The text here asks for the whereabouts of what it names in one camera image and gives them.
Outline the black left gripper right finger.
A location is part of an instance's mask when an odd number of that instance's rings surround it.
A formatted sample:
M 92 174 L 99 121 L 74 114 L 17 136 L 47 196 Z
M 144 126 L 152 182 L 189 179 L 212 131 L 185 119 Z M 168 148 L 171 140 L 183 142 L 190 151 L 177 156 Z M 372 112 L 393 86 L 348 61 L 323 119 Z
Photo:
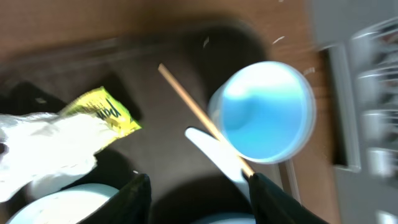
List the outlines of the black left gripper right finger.
M 261 173 L 248 180 L 256 223 L 328 224 Z

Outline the dark blue plate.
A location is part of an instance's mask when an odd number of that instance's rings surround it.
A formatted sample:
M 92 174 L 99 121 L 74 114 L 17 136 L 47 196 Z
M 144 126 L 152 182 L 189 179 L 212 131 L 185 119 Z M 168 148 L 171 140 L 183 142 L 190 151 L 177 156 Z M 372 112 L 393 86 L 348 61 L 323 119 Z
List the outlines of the dark blue plate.
M 247 213 L 217 213 L 200 218 L 192 224 L 256 224 L 256 219 Z

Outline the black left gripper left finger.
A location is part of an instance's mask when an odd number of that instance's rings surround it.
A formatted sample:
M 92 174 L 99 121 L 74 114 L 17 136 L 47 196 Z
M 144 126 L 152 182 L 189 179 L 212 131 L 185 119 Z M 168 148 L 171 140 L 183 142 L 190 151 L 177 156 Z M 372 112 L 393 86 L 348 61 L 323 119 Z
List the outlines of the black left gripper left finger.
M 139 174 L 78 224 L 146 224 L 151 201 L 150 178 Z

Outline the light blue plastic cup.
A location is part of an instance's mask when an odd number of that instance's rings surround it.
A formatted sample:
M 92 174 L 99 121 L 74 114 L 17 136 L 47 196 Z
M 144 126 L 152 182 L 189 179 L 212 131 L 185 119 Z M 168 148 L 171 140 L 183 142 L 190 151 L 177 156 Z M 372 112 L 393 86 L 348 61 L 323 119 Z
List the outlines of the light blue plastic cup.
M 316 103 L 307 79 L 282 62 L 263 61 L 234 73 L 211 96 L 207 113 L 243 158 L 275 164 L 309 140 Z

